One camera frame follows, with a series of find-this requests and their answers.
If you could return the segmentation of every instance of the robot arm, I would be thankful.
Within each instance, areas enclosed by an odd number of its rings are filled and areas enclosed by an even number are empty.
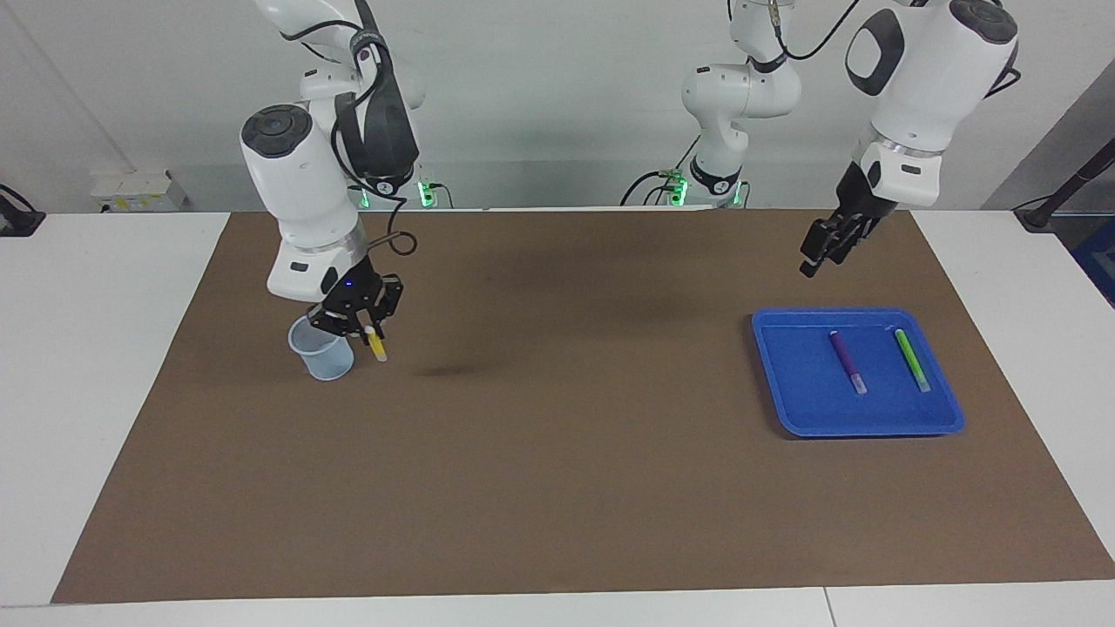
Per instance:
[[[1018,26],[989,0],[899,2],[869,19],[849,48],[849,77],[879,98],[836,195],[802,244],[802,272],[842,263],[899,203],[930,206],[957,127],[1012,69]]]
[[[775,38],[767,0],[733,0],[731,38],[747,55],[743,65],[697,68],[686,80],[682,102],[701,135],[689,174],[690,194],[721,206],[736,192],[748,137],[747,119],[789,115],[802,97],[802,80]],[[793,0],[777,0],[789,26]]]
[[[268,107],[241,132],[252,181],[282,235],[268,289],[316,303],[309,317],[318,328],[365,344],[372,330],[382,339],[403,283],[380,277],[369,251],[399,234],[369,242],[348,190],[359,185],[401,206],[397,194],[415,170],[418,145],[390,50],[365,0],[356,0],[359,26],[326,0],[256,4],[285,38],[329,48],[351,68],[307,73],[309,103]]]

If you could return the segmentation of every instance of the brown tablecloth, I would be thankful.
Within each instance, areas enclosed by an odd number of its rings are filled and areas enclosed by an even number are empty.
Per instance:
[[[55,601],[1115,577],[913,220],[809,281],[816,215],[404,214],[391,360],[329,384],[233,215]],[[967,431],[789,436],[749,317],[835,306],[917,316]]]

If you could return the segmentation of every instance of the table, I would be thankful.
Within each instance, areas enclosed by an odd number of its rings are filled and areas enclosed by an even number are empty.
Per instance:
[[[915,214],[1108,551],[1115,311],[1010,214]],[[49,598],[226,214],[55,215],[0,242],[0,625],[1111,625],[1115,582],[191,601]]]

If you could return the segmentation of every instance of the blue tray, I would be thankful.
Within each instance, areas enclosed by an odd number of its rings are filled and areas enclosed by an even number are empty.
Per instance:
[[[964,428],[941,366],[901,309],[764,309],[752,320],[778,419],[802,437],[947,435]],[[918,389],[894,330],[905,330],[931,390]],[[860,396],[828,334],[838,330],[863,375]]]

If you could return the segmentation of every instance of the green marker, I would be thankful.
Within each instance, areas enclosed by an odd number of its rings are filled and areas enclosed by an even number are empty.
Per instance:
[[[902,355],[906,358],[906,365],[910,366],[910,372],[913,373],[913,378],[918,380],[918,389],[929,392],[929,379],[925,378],[925,372],[921,369],[921,363],[918,361],[918,356],[913,354],[913,347],[910,346],[910,338],[905,336],[905,331],[902,329],[895,330],[894,337],[899,340],[899,347],[902,349]]]

